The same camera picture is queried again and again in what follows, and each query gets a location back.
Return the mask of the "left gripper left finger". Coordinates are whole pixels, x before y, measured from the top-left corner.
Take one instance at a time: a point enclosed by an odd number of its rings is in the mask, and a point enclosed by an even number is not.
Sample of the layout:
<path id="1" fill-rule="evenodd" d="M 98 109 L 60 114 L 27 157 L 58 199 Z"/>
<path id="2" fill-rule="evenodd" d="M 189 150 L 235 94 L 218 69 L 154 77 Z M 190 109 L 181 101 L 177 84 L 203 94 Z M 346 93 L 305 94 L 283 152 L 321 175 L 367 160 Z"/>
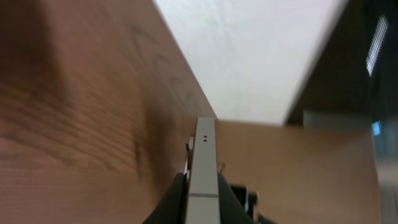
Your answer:
<path id="1" fill-rule="evenodd" d="M 187 176 L 177 173 L 163 197 L 142 224 L 181 224 L 187 196 Z"/>

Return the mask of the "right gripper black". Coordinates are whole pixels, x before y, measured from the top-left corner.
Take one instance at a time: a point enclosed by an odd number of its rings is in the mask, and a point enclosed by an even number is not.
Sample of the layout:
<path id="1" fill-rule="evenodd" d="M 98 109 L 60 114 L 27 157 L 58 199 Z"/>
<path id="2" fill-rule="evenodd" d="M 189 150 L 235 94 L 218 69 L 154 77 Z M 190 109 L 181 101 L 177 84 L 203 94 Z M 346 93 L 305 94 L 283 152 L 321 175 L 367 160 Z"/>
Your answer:
<path id="1" fill-rule="evenodd" d="M 254 209 L 259 203 L 258 192 L 249 190 L 245 185 L 231 184 L 230 187 L 246 214 L 255 224 L 277 224 L 277 222 L 267 218 L 262 213 L 258 213 L 256 217 L 254 216 Z"/>

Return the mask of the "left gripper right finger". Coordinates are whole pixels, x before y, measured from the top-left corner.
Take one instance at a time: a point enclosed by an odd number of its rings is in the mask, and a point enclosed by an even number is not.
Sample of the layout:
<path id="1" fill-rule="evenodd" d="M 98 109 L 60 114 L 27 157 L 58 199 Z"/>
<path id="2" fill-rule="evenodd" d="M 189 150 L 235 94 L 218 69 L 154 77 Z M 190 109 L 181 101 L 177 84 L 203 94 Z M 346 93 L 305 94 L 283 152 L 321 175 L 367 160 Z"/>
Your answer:
<path id="1" fill-rule="evenodd" d="M 222 174 L 218 174 L 218 193 L 222 224 L 254 224 Z"/>

